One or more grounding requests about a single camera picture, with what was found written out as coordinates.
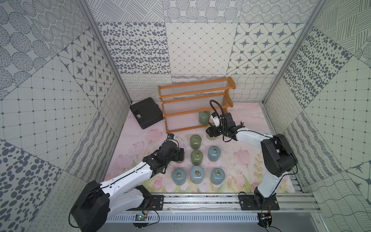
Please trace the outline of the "green canister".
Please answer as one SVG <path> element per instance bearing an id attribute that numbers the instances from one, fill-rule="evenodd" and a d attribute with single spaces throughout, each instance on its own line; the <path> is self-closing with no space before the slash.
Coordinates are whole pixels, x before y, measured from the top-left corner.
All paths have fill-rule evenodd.
<path id="1" fill-rule="evenodd" d="M 190 147 L 194 150 L 200 149 L 202 145 L 202 138 L 194 134 L 190 137 Z"/>
<path id="2" fill-rule="evenodd" d="M 202 125 L 207 125 L 209 122 L 209 117 L 210 117 L 209 111 L 199 112 L 199 123 Z"/>
<path id="3" fill-rule="evenodd" d="M 203 162 L 203 153 L 200 150 L 194 150 L 190 155 L 191 163 L 195 166 L 200 166 Z"/>

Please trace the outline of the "blue canister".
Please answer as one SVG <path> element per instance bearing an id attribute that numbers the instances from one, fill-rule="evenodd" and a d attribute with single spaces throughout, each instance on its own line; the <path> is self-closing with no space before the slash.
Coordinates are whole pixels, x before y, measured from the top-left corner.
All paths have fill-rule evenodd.
<path id="1" fill-rule="evenodd" d="M 225 172 L 221 168 L 214 168 L 211 172 L 211 182 L 214 185 L 221 185 L 225 180 Z"/>
<path id="2" fill-rule="evenodd" d="M 208 149 L 208 159 L 210 161 L 216 162 L 221 156 L 221 149 L 217 146 L 211 146 Z"/>
<path id="3" fill-rule="evenodd" d="M 200 184 L 205 177 L 205 171 L 200 166 L 192 167 L 190 171 L 190 178 L 194 184 Z"/>
<path id="4" fill-rule="evenodd" d="M 172 173 L 172 179 L 174 183 L 178 186 L 185 184 L 186 182 L 186 172 L 182 168 L 177 168 Z"/>

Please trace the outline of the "pale yellow canister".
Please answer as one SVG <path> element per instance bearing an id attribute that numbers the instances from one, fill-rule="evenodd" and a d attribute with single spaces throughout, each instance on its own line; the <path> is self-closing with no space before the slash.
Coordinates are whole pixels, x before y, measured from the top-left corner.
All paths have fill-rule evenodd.
<path id="1" fill-rule="evenodd" d="M 208 134 L 206 135 L 206 138 L 207 138 L 208 140 L 216 140 L 216 137 L 211 137 L 211 136 L 209 136 Z"/>

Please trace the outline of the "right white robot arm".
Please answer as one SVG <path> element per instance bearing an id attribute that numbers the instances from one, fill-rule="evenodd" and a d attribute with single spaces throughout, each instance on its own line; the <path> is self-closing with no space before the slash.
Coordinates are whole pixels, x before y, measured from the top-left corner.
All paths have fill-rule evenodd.
<path id="1" fill-rule="evenodd" d="M 254 190 L 254 203 L 262 207 L 273 200 L 276 190 L 289 172 L 297 166 L 298 160 L 282 134 L 270 135 L 247 129 L 242 123 L 237 125 L 230 113 L 209 116 L 212 122 L 206 133 L 210 137 L 222 135 L 230 140 L 245 142 L 262 150 L 266 173 Z"/>

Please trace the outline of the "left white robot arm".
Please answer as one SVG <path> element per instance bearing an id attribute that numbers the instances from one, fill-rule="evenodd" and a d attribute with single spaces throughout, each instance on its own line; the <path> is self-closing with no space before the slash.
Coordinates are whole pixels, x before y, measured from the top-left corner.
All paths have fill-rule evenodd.
<path id="1" fill-rule="evenodd" d="M 68 219 L 74 219 L 74 228 L 82 232 L 96 232 L 110 217 L 127 210 L 149 209 L 152 195 L 142 183 L 165 174 L 171 162 L 184 160 L 184 154 L 176 140 L 167 139 L 125 173 L 101 183 L 89 182 L 72 205 Z"/>

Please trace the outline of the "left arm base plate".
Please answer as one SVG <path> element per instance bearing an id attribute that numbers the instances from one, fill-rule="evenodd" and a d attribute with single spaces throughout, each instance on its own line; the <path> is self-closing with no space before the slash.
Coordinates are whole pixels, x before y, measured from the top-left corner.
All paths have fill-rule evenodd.
<path id="1" fill-rule="evenodd" d="M 164 204 L 164 195 L 151 195 L 145 196 L 143 202 L 139 206 L 139 209 L 144 210 L 156 210 L 162 211 Z"/>

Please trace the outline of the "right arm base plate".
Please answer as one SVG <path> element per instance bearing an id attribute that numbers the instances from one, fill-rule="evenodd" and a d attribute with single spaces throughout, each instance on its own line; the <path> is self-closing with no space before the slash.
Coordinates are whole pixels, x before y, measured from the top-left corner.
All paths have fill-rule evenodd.
<path id="1" fill-rule="evenodd" d="M 241 194 L 238 195 L 239 204 L 242 211 L 253 210 L 279 210 L 280 206 L 276 194 L 270 198 L 259 198 L 256 195 Z"/>

